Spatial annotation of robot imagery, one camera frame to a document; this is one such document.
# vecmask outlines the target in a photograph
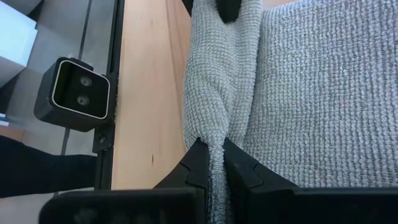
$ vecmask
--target wooden table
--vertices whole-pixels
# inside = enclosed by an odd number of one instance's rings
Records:
[[[182,80],[190,28],[181,0],[125,1],[112,189],[152,188],[185,154]]]

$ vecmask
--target black camera housing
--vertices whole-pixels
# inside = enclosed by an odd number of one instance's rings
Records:
[[[87,132],[109,121],[111,84],[93,67],[60,57],[44,73],[34,114],[41,121]]]

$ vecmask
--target gray towel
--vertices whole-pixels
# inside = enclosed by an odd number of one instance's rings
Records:
[[[243,0],[223,24],[195,0],[187,147],[210,147],[210,223],[224,223],[225,137],[302,187],[398,185],[398,3]]]

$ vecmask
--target camera lens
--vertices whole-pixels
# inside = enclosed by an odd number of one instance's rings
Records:
[[[81,78],[80,78],[80,83],[81,83],[83,86],[91,86],[91,84],[93,83],[93,81],[91,81],[91,79],[88,78],[88,77],[81,77]]]
[[[87,96],[78,96],[77,97],[77,102],[82,105],[82,106],[86,106],[87,104],[90,103],[90,100],[88,99]]]

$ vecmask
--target terry cloth towel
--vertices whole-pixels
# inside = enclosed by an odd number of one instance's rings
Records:
[[[225,137],[301,187],[398,186],[398,1],[310,0],[224,24],[194,0],[183,133],[210,149],[210,223],[225,223]]]

